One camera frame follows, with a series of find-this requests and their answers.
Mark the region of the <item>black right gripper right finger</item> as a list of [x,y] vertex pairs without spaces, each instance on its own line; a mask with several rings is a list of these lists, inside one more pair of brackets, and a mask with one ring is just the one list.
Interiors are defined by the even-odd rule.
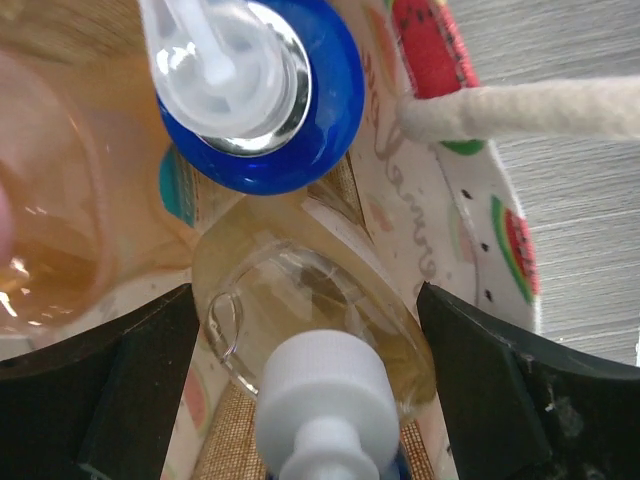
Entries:
[[426,283],[417,299],[461,479],[636,479],[639,370]]

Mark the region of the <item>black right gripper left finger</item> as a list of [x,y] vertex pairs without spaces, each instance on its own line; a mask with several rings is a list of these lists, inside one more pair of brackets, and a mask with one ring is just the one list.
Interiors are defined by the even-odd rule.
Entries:
[[160,478],[198,330],[183,284],[2,361],[2,478]]

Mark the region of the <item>pink cap peach bottle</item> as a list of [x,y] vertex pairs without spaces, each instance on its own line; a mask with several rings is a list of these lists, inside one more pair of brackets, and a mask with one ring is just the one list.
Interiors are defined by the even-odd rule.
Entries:
[[1,51],[1,329],[75,321],[181,271],[195,232],[165,208],[170,148],[145,54],[80,64]]

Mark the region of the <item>canvas burlap tote bag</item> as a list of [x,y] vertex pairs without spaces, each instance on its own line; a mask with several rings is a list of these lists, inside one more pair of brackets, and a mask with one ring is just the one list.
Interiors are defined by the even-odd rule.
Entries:
[[[325,2],[349,29],[364,73],[363,116],[345,155],[300,189],[252,195],[208,178],[173,143],[162,173],[168,209],[202,237],[243,196],[305,192],[366,237],[422,334],[417,299],[429,283],[541,336],[535,250],[493,141],[509,133],[637,139],[638,78],[482,87],[444,2]],[[401,425],[394,479],[461,479],[433,366],[435,397]],[[247,432],[215,429],[204,464],[219,479],[278,479],[256,447],[256,401],[228,374],[254,411]]]

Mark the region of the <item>clear amber bottle white cap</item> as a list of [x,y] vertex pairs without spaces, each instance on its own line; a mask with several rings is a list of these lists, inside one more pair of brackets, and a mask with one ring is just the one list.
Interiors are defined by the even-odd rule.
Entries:
[[401,425],[435,397],[430,348],[340,211],[243,196],[201,237],[194,301],[216,358],[256,401],[278,479],[394,479]]

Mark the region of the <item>blue pump bottle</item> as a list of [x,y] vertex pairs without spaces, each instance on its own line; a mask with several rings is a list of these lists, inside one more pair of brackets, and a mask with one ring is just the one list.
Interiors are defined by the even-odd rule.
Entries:
[[166,130],[186,160],[252,195],[329,172],[363,116],[364,73],[325,1],[143,1],[150,71]]

